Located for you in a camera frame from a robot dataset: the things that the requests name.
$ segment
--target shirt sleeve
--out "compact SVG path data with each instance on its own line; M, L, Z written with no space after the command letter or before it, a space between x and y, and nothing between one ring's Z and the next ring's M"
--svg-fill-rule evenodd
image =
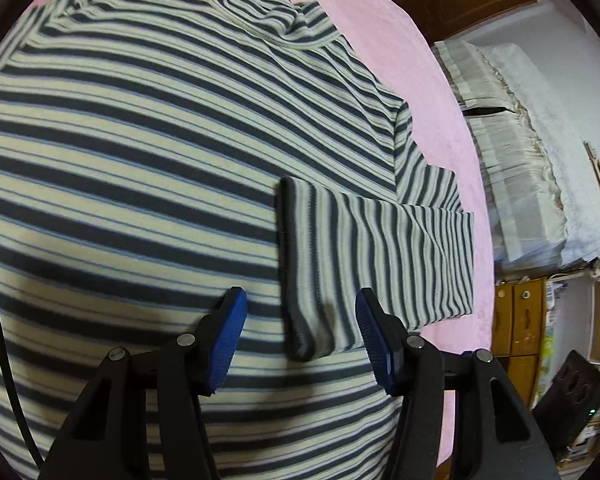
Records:
M291 357L308 361L361 347L355 298L366 286L408 330L472 312L471 213L284 177L278 215Z

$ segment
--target striped shirt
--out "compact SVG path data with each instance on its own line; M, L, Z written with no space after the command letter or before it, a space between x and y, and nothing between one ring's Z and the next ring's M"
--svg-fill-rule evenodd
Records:
M410 128L317 2L52 0L24 14L0 45L0 314L43 455L110 348L155 349L237 285L240 344L201 399L221 477L376 478L400 403L363 348L289 360L274 198L284 176L390 202L439 195L409 181L433 171ZM432 182L455 189L440 171ZM150 393L160 478L155 409ZM37 476L1 376L0 449Z

